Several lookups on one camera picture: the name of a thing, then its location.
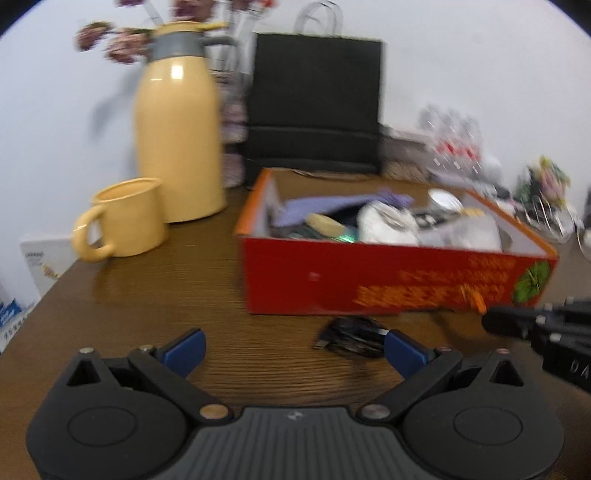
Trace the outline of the white plastic jar lid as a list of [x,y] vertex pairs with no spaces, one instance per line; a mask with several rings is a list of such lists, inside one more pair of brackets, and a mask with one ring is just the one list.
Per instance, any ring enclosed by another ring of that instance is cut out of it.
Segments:
[[428,198],[431,210],[460,213],[464,209],[460,199],[444,189],[429,189]]

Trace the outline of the white and yellow plush toy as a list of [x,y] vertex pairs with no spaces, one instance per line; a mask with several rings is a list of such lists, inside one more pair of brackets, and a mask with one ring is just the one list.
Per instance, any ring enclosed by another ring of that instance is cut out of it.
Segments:
[[315,232],[318,232],[318,234],[328,238],[337,238],[343,234],[346,234],[345,225],[336,222],[334,219],[328,216],[318,213],[308,214],[308,216],[305,218],[305,224],[307,224],[311,229],[314,229]]

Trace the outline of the black hair clip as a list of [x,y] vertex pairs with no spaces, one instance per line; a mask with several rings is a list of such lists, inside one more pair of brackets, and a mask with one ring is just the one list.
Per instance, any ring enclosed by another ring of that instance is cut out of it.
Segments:
[[337,317],[318,333],[314,348],[341,355],[380,359],[385,355],[389,330],[374,319],[363,316]]

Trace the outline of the white plastic container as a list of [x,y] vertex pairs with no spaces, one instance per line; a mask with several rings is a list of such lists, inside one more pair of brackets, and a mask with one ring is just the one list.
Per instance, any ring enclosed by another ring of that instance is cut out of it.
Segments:
[[456,216],[438,226],[421,230],[418,239],[424,247],[502,252],[497,222],[486,214]]

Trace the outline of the orange cardboard box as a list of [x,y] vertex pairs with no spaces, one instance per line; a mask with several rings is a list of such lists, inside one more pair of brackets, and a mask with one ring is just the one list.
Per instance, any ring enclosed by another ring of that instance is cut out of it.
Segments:
[[362,181],[311,178],[264,169],[235,227],[242,249],[247,309],[273,315],[386,315],[413,310],[477,310],[534,305],[548,284],[556,249],[492,201],[472,191],[452,192],[467,207],[491,216],[511,239],[503,253],[278,239],[270,219],[284,202],[311,196],[391,190],[429,202],[426,184],[370,177]]

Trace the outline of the white folded cloth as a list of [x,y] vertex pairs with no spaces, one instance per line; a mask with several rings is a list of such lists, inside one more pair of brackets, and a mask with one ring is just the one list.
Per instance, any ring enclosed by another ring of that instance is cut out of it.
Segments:
[[363,206],[358,216],[358,238],[366,244],[418,246],[419,225],[407,209],[380,201]]

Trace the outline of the colourful snack packet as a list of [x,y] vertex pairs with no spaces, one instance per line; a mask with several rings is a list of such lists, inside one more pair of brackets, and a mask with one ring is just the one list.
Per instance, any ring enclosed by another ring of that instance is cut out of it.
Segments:
[[566,192],[571,186],[571,179],[549,157],[540,157],[539,166],[534,169],[534,179],[540,184],[541,196],[549,203],[557,206],[566,203]]

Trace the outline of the white booklet at table edge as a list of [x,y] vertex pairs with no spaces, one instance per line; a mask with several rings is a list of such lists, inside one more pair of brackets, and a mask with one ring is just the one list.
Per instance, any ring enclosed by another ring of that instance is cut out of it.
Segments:
[[20,248],[40,297],[45,296],[77,260],[69,237],[25,238]]

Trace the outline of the blue box on shelf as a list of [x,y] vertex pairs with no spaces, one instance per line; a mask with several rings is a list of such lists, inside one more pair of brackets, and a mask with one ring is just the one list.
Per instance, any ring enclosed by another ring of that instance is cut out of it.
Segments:
[[29,307],[22,306],[13,299],[10,303],[2,305],[1,308],[1,323],[0,323],[0,353],[3,353],[16,335],[18,330],[23,326],[27,316],[29,315]]

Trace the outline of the white robot figurine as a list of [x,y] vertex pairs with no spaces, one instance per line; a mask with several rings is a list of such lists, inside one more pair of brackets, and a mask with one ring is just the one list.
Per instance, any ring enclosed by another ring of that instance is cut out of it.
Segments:
[[480,160],[477,179],[483,187],[499,187],[503,182],[504,169],[501,161],[490,153],[484,153]]

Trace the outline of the purple knitted cloth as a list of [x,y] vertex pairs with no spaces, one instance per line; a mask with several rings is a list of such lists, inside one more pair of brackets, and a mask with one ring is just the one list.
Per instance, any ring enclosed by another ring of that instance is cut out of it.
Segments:
[[342,209],[363,206],[375,201],[396,208],[409,208],[414,203],[414,198],[407,194],[398,194],[389,189],[384,189],[370,194],[311,196],[291,199],[287,200],[277,210],[271,224],[273,227],[293,226],[303,223],[310,214],[332,214]]

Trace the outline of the right water bottle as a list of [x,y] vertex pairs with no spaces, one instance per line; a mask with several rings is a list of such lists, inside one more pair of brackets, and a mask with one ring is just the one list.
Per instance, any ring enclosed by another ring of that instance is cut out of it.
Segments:
[[478,120],[466,117],[463,122],[463,143],[465,157],[471,167],[471,175],[478,178],[482,171],[482,133]]

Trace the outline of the water bottle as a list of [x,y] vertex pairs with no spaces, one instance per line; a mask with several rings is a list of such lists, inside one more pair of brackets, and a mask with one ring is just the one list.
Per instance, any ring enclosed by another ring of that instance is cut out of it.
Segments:
[[442,114],[436,105],[428,104],[420,113],[419,128],[429,136],[428,149],[439,170],[447,169],[447,160],[441,150]]
[[478,120],[466,117],[463,122],[463,143],[465,157],[471,167],[471,175],[478,178],[482,171],[482,133]]
[[464,172],[460,115],[456,110],[449,109],[442,122],[441,139],[446,159],[456,172]]

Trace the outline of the clear jar of seeds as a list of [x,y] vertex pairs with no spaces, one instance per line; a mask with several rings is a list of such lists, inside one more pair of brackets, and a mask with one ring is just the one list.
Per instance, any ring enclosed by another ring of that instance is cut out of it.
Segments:
[[391,180],[427,183],[427,157],[423,143],[384,137],[380,143],[381,175]]

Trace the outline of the middle water bottle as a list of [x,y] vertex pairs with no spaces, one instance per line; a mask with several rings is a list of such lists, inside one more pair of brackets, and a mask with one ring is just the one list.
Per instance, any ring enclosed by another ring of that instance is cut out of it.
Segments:
[[449,109],[442,122],[441,139],[446,159],[456,172],[464,172],[460,115],[456,110]]

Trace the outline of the left water bottle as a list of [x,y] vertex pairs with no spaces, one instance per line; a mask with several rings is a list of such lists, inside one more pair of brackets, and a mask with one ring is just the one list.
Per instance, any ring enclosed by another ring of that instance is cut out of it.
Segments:
[[447,169],[447,160],[441,150],[442,114],[436,105],[428,104],[420,113],[419,128],[429,136],[428,149],[439,170]]

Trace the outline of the white flat box on jar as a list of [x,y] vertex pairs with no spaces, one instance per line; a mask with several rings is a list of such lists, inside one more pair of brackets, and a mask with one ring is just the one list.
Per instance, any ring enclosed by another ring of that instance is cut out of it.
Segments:
[[401,129],[382,124],[381,131],[396,141],[429,144],[433,140],[432,134],[417,129]]

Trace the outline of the yellow thermos jug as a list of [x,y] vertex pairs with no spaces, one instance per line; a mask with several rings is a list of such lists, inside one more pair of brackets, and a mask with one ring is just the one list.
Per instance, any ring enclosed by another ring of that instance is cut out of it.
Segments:
[[134,102],[138,173],[161,180],[165,220],[181,223],[226,207],[221,95],[208,66],[212,46],[239,48],[211,31],[224,22],[176,21],[158,27]]

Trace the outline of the fuzzy pink vase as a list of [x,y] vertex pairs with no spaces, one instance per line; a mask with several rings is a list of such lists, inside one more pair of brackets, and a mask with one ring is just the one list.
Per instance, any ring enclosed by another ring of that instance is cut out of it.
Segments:
[[247,138],[247,114],[242,75],[229,71],[212,71],[221,94],[222,178],[224,187],[231,189],[245,180],[242,146]]

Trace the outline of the black paper shopping bag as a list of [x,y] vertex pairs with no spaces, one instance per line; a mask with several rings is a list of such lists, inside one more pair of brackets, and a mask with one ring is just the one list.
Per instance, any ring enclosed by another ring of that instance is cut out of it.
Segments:
[[341,22],[338,4],[314,1],[293,33],[257,34],[246,98],[247,183],[264,168],[379,171],[384,44],[342,37]]

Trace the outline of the dried pink flower bouquet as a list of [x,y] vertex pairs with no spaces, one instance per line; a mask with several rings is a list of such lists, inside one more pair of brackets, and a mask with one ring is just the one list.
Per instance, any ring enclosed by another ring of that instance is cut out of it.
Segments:
[[[171,1],[171,20],[206,24],[211,20],[215,1]],[[165,22],[150,1],[115,1],[118,8],[141,6],[153,23],[148,27],[116,27],[106,21],[95,21],[81,27],[74,36],[77,51],[87,52],[106,42],[105,57],[119,64],[133,64],[148,56],[148,45],[155,38],[156,28]]]

